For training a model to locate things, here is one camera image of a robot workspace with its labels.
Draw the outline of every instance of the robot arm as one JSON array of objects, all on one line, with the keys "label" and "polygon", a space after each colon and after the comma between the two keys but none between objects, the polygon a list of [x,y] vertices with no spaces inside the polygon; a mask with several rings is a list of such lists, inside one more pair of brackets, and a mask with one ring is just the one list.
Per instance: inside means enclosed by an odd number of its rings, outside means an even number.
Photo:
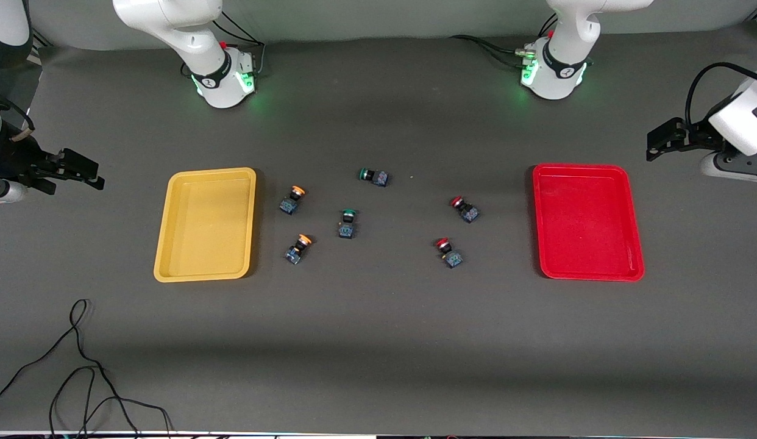
[{"label": "robot arm", "polygon": [[191,70],[197,92],[215,108],[235,106],[254,92],[251,55],[223,48],[205,26],[221,14],[222,0],[113,0],[113,8],[127,26],[172,47]]},{"label": "robot arm", "polygon": [[0,112],[11,108],[24,115],[29,127],[19,130],[0,116],[0,204],[22,200],[28,187],[53,195],[56,184],[50,179],[82,181],[102,191],[105,180],[98,177],[96,162],[69,148],[58,154],[45,152],[30,135],[35,125],[28,116],[0,98]]},{"label": "robot arm", "polygon": [[[690,122],[693,92],[701,77],[715,67],[727,67],[749,77],[715,105],[700,122]],[[698,74],[688,92],[685,118],[675,117],[647,134],[647,161],[668,152],[713,151],[701,161],[701,172],[712,177],[757,181],[757,72],[729,62],[716,62]]]},{"label": "robot arm", "polygon": [[600,12],[634,11],[653,0],[547,0],[557,14],[553,37],[541,37],[526,50],[542,54],[528,61],[521,83],[545,99],[568,97],[579,83],[593,45],[601,36]]}]

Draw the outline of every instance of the red tray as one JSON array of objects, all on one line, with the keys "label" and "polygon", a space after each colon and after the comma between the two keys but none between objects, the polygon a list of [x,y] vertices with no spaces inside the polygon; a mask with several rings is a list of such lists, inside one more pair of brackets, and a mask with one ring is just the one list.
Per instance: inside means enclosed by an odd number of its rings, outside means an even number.
[{"label": "red tray", "polygon": [[635,282],[644,275],[627,173],[610,165],[533,170],[541,270],[552,279]]}]

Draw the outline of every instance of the gray table surface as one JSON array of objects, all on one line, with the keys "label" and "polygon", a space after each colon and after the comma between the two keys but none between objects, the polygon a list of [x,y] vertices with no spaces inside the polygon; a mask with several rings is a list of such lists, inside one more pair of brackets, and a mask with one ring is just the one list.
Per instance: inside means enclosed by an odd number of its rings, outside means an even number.
[{"label": "gray table surface", "polygon": [[[466,41],[278,44],[258,93],[216,110],[172,50],[50,53],[35,136],[98,161],[107,184],[0,207],[0,387],[90,298],[88,353],[179,430],[757,437],[757,184],[699,175],[702,152],[644,161],[701,67],[757,67],[755,25],[605,35],[593,58],[570,98],[544,102]],[[740,80],[712,72],[694,116]],[[629,172],[642,281],[540,275],[527,185],[540,162]],[[250,276],[158,283],[167,181],[234,166],[260,176]],[[362,166],[392,185],[359,182]],[[276,206],[292,184],[308,196],[289,217]],[[483,218],[458,219],[455,195]],[[335,236],[345,208],[361,212],[353,241]],[[299,233],[317,242],[292,266]],[[442,236],[464,265],[442,265]],[[25,373],[0,429],[47,428],[80,364],[69,340]],[[76,382],[59,414],[77,429]],[[115,407],[100,427],[127,430]]]}]

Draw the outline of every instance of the plastic tray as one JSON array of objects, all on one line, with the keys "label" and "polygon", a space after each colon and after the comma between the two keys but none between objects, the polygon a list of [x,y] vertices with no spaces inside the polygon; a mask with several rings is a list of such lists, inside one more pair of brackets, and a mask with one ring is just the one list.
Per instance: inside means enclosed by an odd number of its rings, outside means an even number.
[{"label": "plastic tray", "polygon": [[533,170],[538,255],[552,279],[635,282],[644,275],[627,173],[609,165]]},{"label": "plastic tray", "polygon": [[159,282],[237,279],[248,272],[251,168],[176,173],[167,185],[154,277]]}]

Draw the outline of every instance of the green led light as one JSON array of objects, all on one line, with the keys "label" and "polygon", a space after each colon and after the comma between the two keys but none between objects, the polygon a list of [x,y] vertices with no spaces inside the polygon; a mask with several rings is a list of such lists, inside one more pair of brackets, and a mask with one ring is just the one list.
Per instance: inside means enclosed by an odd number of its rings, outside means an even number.
[{"label": "green led light", "polygon": [[531,85],[535,79],[535,73],[538,72],[538,61],[534,59],[525,69],[527,71],[522,75],[522,83]]},{"label": "green led light", "polygon": [[239,73],[235,72],[235,77],[238,80],[238,83],[240,84],[240,88],[243,89],[243,92],[250,93],[254,91],[253,82],[251,80],[251,75],[249,73]]},{"label": "green led light", "polygon": [[191,81],[194,82],[194,86],[197,87],[197,94],[202,96],[202,90],[200,90],[200,84],[197,83],[197,80],[194,78],[194,75],[191,76]]},{"label": "green led light", "polygon": [[579,79],[576,80],[576,84],[581,84],[581,80],[585,78],[585,70],[587,69],[587,62],[581,67],[581,73],[579,73]]}]

